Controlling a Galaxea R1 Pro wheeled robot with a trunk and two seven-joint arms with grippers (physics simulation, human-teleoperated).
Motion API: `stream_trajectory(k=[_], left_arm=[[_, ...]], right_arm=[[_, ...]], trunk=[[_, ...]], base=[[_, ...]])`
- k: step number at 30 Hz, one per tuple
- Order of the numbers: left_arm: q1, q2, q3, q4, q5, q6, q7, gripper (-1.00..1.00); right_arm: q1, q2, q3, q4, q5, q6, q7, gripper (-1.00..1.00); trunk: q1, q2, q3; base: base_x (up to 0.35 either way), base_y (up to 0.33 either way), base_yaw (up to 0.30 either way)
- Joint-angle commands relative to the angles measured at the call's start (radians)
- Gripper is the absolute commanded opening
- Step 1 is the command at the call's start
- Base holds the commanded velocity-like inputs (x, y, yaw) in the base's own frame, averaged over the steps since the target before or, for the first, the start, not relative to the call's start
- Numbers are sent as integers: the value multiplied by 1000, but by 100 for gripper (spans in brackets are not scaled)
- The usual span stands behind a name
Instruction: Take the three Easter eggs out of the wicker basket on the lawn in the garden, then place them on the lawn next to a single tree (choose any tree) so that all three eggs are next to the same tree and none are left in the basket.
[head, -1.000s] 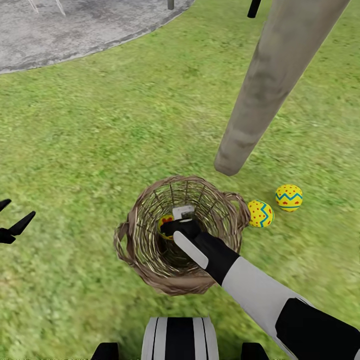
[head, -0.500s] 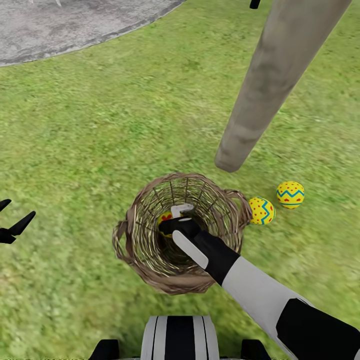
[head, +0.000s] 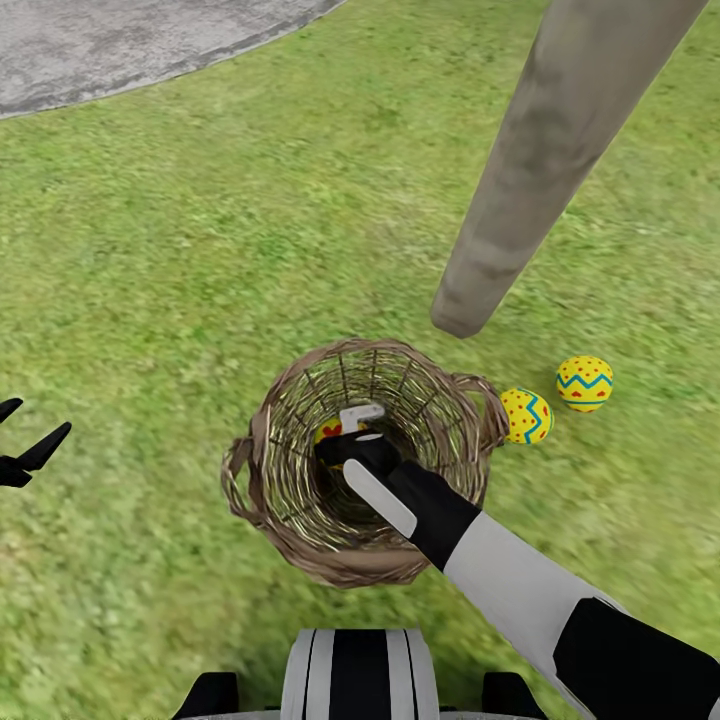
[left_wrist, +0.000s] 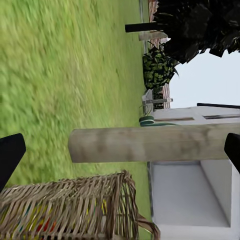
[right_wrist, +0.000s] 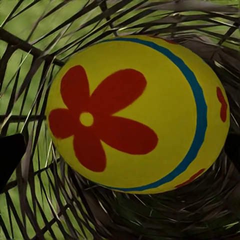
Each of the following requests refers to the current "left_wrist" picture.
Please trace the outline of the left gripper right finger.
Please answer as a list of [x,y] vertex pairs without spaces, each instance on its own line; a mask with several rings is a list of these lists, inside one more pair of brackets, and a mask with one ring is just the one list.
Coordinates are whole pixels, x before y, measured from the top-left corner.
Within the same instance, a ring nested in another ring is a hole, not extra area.
[[225,140],[224,151],[240,173],[240,135],[228,133]]

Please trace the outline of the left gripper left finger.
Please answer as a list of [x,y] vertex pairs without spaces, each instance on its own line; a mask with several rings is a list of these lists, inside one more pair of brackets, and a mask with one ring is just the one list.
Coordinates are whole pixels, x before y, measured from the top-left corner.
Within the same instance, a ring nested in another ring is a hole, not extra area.
[[0,193],[26,152],[22,133],[0,138]]

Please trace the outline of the wicker basket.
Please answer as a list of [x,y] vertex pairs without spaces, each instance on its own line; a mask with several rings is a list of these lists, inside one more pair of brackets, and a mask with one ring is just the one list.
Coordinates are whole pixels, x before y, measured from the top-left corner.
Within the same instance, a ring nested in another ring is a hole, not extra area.
[[6,186],[0,192],[0,240],[140,240],[139,227],[160,240],[158,226],[139,214],[135,183],[122,169]]

